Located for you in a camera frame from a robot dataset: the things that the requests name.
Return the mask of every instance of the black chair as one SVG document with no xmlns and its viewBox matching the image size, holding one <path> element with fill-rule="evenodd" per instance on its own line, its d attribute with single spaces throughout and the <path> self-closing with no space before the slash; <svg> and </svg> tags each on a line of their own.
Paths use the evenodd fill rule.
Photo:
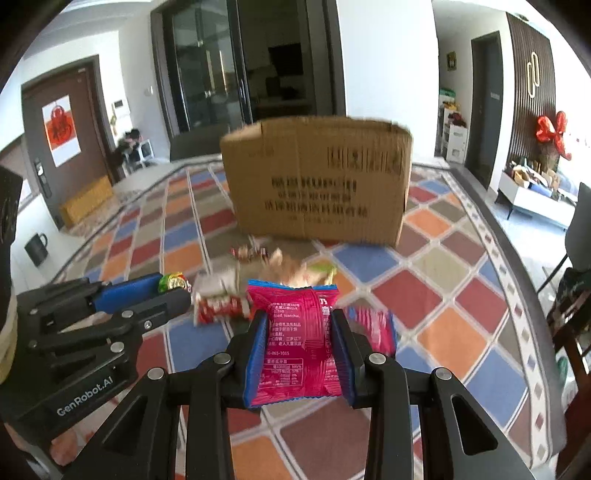
<svg viewBox="0 0 591 480">
<path fill-rule="evenodd" d="M 170 161 L 220 153 L 220 139 L 230 131 L 228 124 L 195 127 L 170 141 Z"/>
<path fill-rule="evenodd" d="M 591 212 L 591 189 L 581 183 L 573 219 L 564 236 L 566 255 L 552 270 L 552 273 L 542 283 L 542 286 L 538 288 L 537 293 L 540 293 L 554 278 L 567 258 L 570 258 L 573 268 L 578 272 L 585 272 L 591 268 L 591 248 L 589 247 L 591 245 L 591 220 L 589 212 Z"/>
</svg>

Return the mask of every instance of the red bow decoration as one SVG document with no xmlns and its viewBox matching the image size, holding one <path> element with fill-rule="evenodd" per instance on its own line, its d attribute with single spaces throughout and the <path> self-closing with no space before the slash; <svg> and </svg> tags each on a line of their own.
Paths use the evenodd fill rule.
<svg viewBox="0 0 591 480">
<path fill-rule="evenodd" d="M 564 150 L 563 134 L 566 131 L 566 123 L 566 113 L 564 112 L 558 112 L 556 114 L 556 130 L 547 116 L 539 116 L 538 129 L 535 132 L 535 136 L 540 142 L 554 140 L 554 145 L 556 145 L 558 153 L 567 160 L 572 160 L 572 154 L 566 153 Z"/>
</svg>

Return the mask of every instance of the dark doorway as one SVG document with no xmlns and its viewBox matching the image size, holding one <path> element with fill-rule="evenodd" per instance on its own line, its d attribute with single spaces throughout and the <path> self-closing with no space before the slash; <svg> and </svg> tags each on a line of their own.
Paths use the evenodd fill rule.
<svg viewBox="0 0 591 480">
<path fill-rule="evenodd" d="M 181 133 L 249 118 L 241 75 L 239 35 L 226 0 L 183 0 L 162 13 L 164 48 L 174 110 Z"/>
<path fill-rule="evenodd" d="M 317 112 L 305 0 L 238 0 L 252 119 Z"/>
<path fill-rule="evenodd" d="M 501 36 L 472 40 L 472 117 L 466 167 L 488 188 L 495 166 L 503 110 Z"/>
<path fill-rule="evenodd" d="M 47 209 L 58 228 L 60 206 L 91 182 L 108 176 L 110 153 L 100 121 L 93 60 L 23 87 L 22 117 L 29 158 Z"/>
</svg>

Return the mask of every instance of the white coffee table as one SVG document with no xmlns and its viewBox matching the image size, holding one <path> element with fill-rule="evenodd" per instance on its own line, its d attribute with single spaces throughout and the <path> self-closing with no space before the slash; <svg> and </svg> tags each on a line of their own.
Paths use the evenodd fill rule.
<svg viewBox="0 0 591 480">
<path fill-rule="evenodd" d="M 563 200 L 553 200 L 533 190 L 520 187 L 505 172 L 501 174 L 499 194 L 502 194 L 511 204 L 507 220 L 511 217 L 513 210 L 536 213 L 565 228 L 570 225 L 570 221 L 573 219 L 573 205 Z"/>
</svg>

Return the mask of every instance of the cardboard box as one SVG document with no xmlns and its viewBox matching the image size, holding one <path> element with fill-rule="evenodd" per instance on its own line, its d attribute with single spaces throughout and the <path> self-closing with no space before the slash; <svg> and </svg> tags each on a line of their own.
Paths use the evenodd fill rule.
<svg viewBox="0 0 591 480">
<path fill-rule="evenodd" d="M 238 225 L 253 235 L 396 246 L 411 134 L 347 117 L 264 120 L 221 140 Z"/>
</svg>

